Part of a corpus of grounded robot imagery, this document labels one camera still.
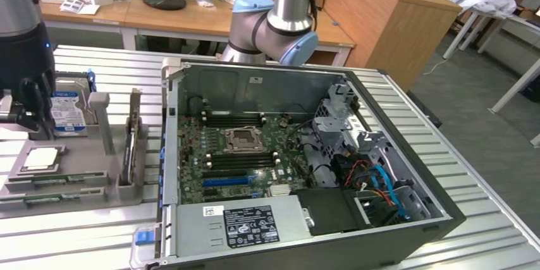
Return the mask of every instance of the blue latch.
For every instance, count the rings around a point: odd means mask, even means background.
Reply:
[[[149,245],[154,242],[153,231],[139,231],[134,235],[134,245]]]

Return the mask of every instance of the monitor stand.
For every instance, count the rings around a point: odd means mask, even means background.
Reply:
[[[155,9],[174,11],[185,7],[185,0],[142,0],[146,5]]]

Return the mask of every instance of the metal slatted table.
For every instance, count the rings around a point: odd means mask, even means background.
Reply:
[[[97,90],[110,93],[111,123],[125,121],[131,87],[142,90],[141,114],[150,127],[143,203],[0,220],[0,269],[129,269],[131,233],[155,219],[159,67],[162,58],[174,55],[59,46],[54,56],[58,71],[87,71],[89,68],[94,71]],[[385,269],[540,269],[537,237],[403,92],[377,71],[353,70],[467,217],[442,240],[425,244],[398,265]],[[359,109],[359,113],[375,130],[366,109]],[[0,132],[0,185],[25,138],[25,133]]]

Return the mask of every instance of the hard drive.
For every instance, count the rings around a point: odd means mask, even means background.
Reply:
[[[95,113],[87,106],[91,91],[93,72],[55,72],[55,92],[50,98],[54,136],[86,136],[86,125],[97,124]]]

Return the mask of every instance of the white cloth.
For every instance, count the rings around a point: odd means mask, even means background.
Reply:
[[[506,18],[515,10],[514,0],[450,0],[462,8],[461,13],[473,8],[495,18]]]

